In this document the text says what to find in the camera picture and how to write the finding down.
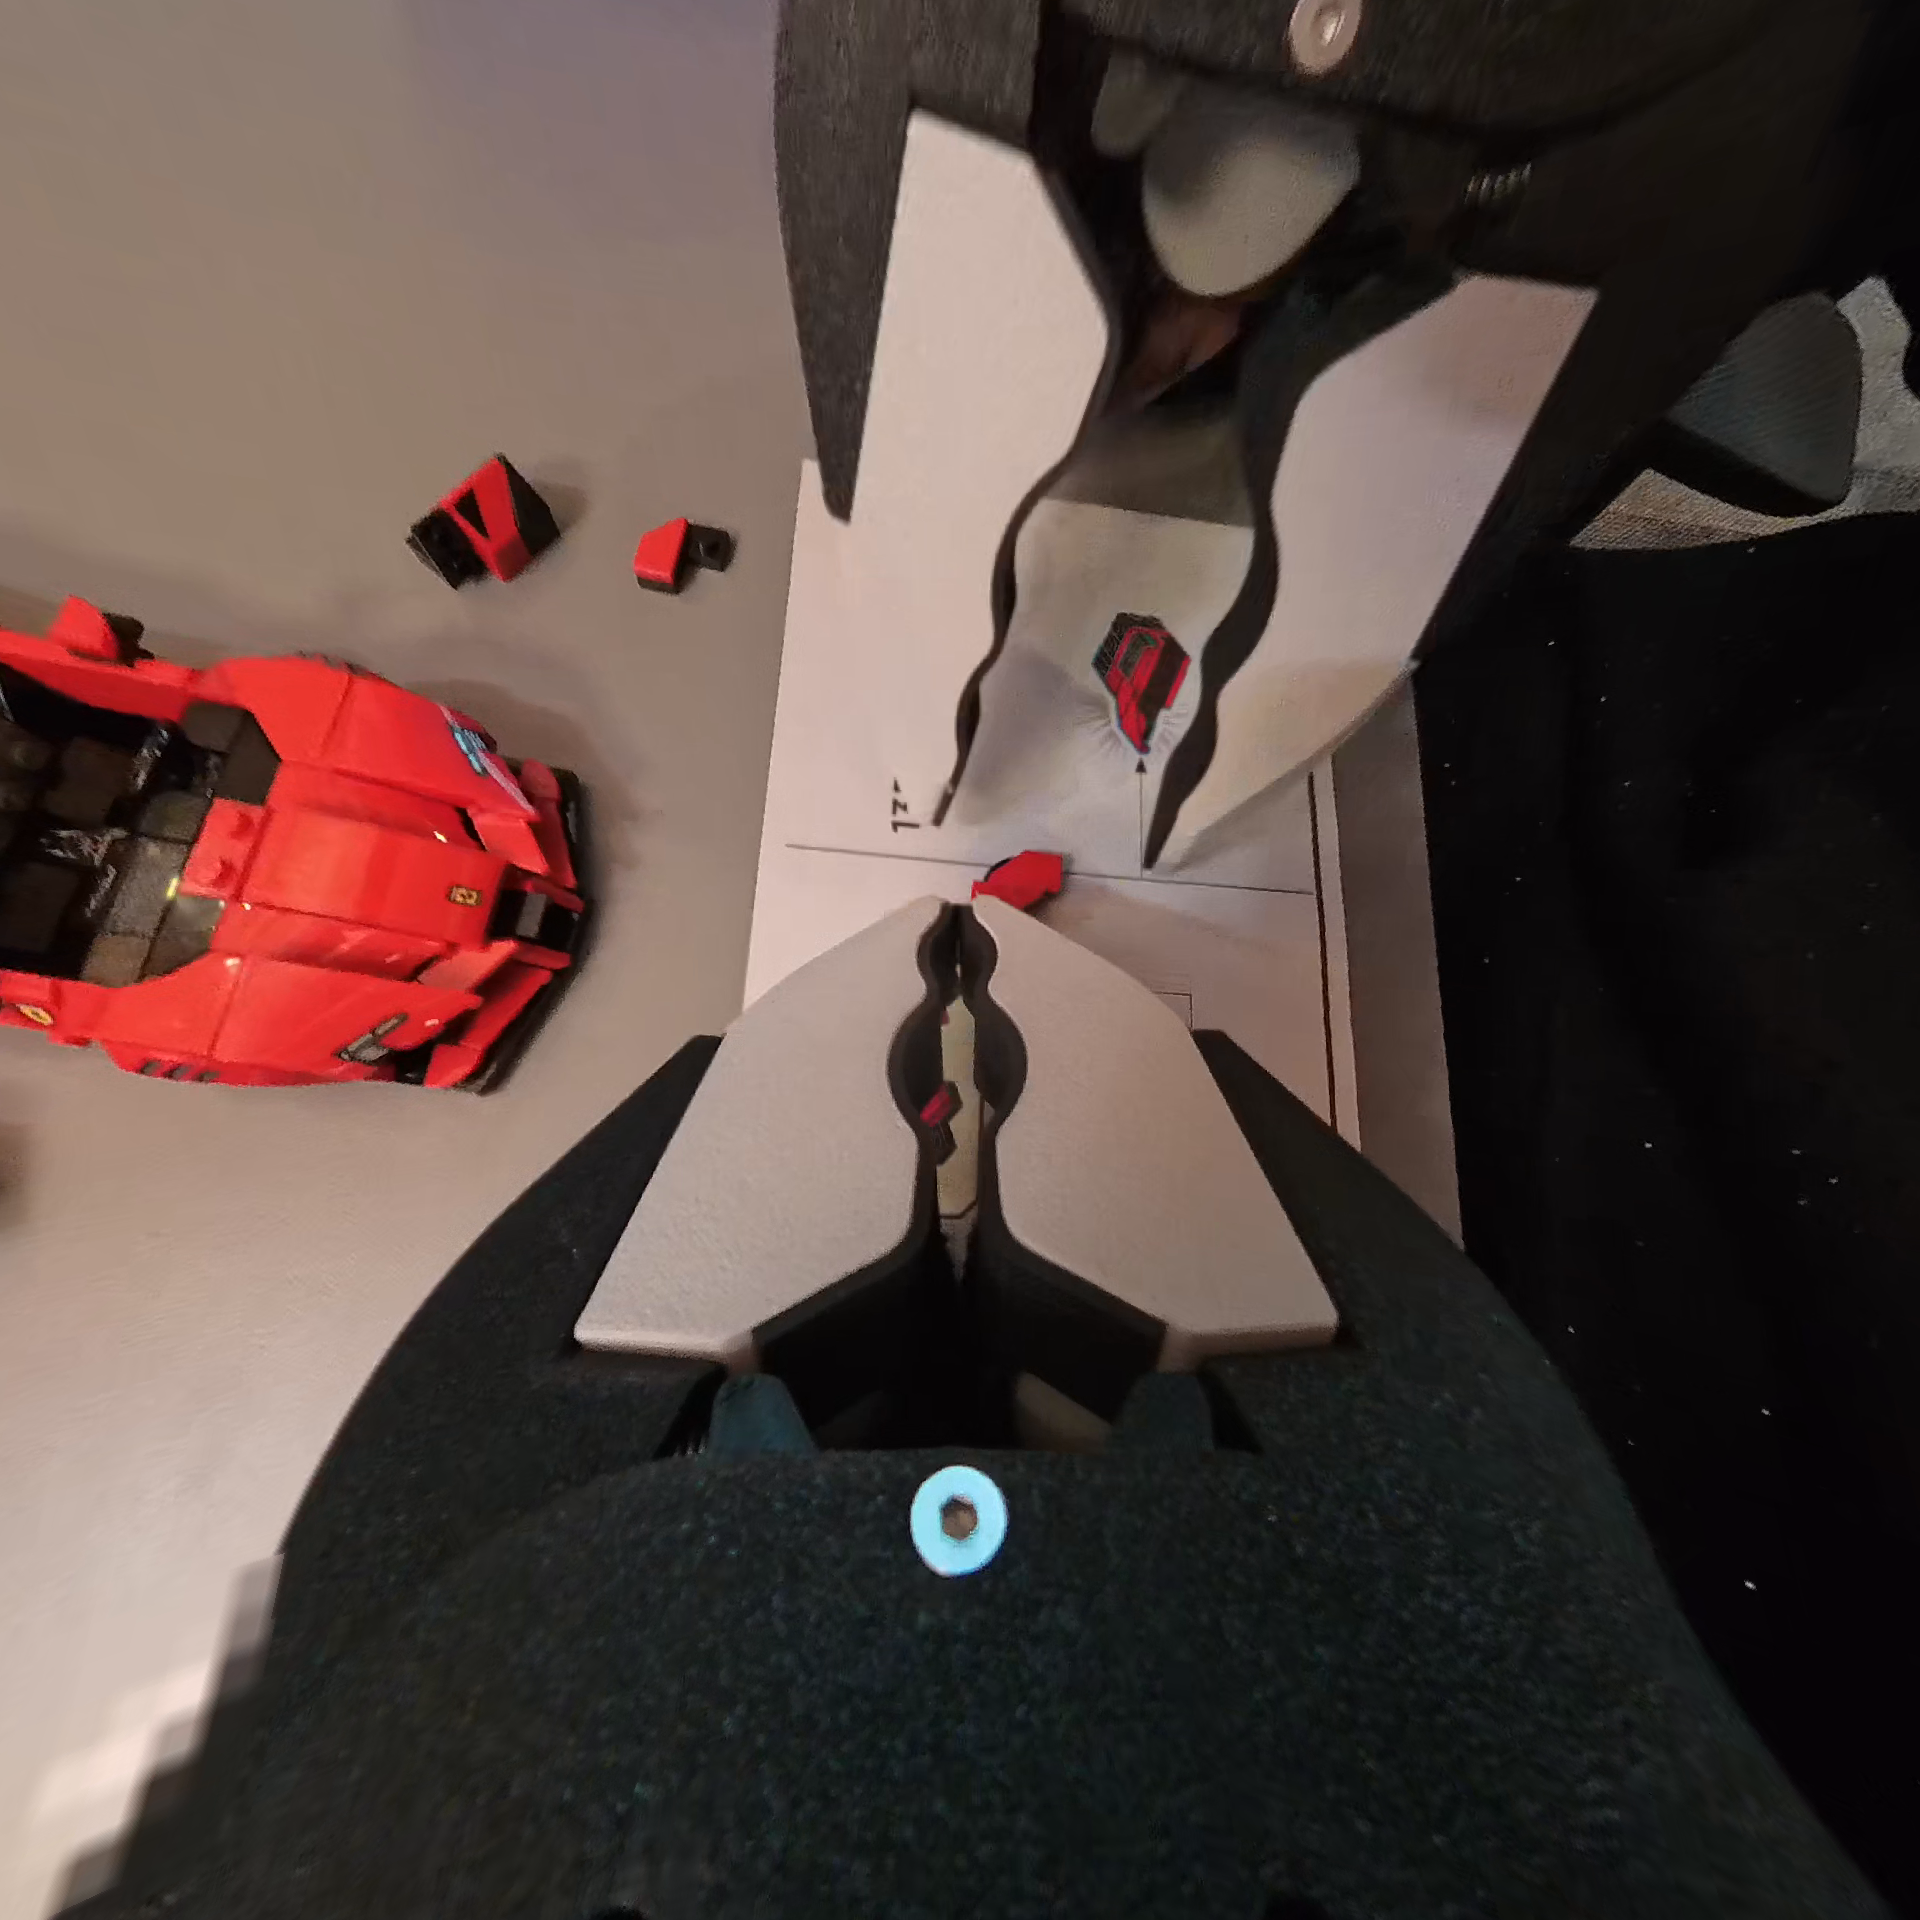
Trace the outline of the black red lego block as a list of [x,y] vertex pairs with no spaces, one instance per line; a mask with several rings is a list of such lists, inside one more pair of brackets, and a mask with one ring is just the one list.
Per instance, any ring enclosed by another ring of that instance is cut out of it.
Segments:
[[407,550],[447,587],[512,583],[564,538],[548,500],[507,454],[493,454],[407,531]]

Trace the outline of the lego instruction booklet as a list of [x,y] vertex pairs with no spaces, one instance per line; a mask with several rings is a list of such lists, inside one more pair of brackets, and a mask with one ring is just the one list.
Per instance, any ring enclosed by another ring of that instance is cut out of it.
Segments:
[[895,768],[907,673],[881,662],[881,591],[805,465],[743,1000],[909,898],[968,900],[1022,853],[1063,861],[1040,913],[1133,974],[1189,1028],[1232,1035],[1362,1140],[1330,773],[1270,789],[1185,864],[1147,866],[1185,684],[1139,755],[1093,670],[1116,615],[1200,640],[1252,534],[1194,517],[1041,503],[1022,531],[1021,605],[983,686],[965,783],[940,825]]

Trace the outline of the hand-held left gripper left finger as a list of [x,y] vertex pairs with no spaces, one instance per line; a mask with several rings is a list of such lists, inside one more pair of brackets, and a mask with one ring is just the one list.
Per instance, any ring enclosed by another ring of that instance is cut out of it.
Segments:
[[953,908],[920,897],[750,1005],[712,1053],[575,1325],[598,1355],[897,1382],[950,1306],[923,1099]]

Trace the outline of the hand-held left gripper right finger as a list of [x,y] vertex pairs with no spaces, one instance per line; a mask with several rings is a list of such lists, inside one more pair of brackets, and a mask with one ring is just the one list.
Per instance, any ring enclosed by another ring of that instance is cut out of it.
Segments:
[[1124,1398],[1335,1341],[1328,1285],[1161,996],[1000,900],[963,925],[963,989],[987,1107],[968,1283],[1008,1373]]

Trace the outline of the red lego car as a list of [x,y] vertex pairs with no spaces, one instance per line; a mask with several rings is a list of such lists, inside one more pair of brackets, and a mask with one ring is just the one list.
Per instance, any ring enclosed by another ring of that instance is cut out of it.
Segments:
[[580,780],[323,654],[3,634],[3,1027],[233,1089],[492,1089],[580,957]]

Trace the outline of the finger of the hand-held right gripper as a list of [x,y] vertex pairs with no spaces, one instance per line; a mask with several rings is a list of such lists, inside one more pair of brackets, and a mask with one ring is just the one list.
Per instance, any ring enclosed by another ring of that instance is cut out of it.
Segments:
[[1253,552],[1198,654],[1145,864],[1332,752],[1407,679],[1597,304],[1532,277],[1370,277],[1278,314],[1235,402]]
[[1024,149],[912,114],[858,487],[850,607],[881,773],[940,828],[1015,615],[1015,548],[1116,369],[1116,297]]

